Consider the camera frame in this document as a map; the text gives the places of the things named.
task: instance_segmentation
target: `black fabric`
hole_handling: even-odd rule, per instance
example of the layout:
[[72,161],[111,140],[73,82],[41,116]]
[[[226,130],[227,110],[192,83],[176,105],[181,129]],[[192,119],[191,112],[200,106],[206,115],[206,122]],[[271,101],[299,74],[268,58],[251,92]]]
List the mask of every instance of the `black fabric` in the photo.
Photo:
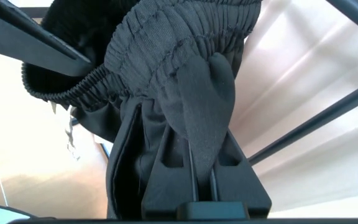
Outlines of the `black fabric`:
[[234,107],[244,39],[259,11],[260,0],[52,4],[42,26],[95,69],[72,78],[25,64],[24,85],[37,98],[77,107],[85,128],[114,142],[106,175],[110,217],[141,218],[167,125],[188,142],[198,185],[208,185]]

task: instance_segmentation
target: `black garment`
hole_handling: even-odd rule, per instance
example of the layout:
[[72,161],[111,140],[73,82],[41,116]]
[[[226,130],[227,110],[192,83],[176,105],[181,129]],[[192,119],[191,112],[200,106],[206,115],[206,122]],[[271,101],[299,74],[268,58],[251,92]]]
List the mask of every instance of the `black garment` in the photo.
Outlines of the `black garment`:
[[[140,218],[162,141],[190,147],[198,185],[208,185],[234,107],[244,38],[260,11],[260,0],[136,2],[56,0],[42,26],[96,68],[82,79],[23,69],[30,94],[77,107],[85,128],[119,139],[106,177],[110,214],[118,218]],[[120,127],[126,131],[118,134]],[[169,129],[173,137],[164,139]],[[180,155],[167,158],[167,166],[180,166]]]

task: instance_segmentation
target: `white curtain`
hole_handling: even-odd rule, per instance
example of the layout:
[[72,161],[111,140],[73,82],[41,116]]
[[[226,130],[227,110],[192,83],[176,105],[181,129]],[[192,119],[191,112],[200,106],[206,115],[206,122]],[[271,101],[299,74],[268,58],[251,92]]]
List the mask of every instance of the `white curtain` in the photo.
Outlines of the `white curtain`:
[[[250,157],[357,88],[357,25],[324,0],[264,0],[245,42],[230,129]],[[294,208],[358,197],[358,108],[254,170],[273,216],[304,217]]]

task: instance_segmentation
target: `folded fabric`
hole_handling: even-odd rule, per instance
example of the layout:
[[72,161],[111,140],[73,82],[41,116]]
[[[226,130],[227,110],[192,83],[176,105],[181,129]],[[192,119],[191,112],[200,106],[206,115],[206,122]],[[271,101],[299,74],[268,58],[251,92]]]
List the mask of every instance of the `folded fabric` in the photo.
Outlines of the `folded fabric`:
[[[95,69],[73,78],[25,64],[24,85],[37,98],[76,107],[79,122],[111,142],[126,116],[134,116],[131,107],[140,108],[134,112],[140,121],[131,126],[141,135],[138,149],[119,149],[126,159],[121,152],[109,159],[111,216],[139,218],[166,125],[188,141],[198,184],[208,185],[234,107],[244,39],[261,0],[67,2],[55,0],[42,27],[89,57]],[[128,195],[125,185],[139,190]]]

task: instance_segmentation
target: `wooden floor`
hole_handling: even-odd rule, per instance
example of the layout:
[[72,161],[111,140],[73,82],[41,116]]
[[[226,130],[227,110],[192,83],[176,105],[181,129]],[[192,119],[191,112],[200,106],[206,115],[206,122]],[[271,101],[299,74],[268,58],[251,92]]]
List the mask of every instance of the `wooden floor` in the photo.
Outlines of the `wooden floor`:
[[0,55],[0,205],[41,217],[106,217],[105,156],[81,126],[74,140],[78,162],[50,106],[24,90],[21,63]]

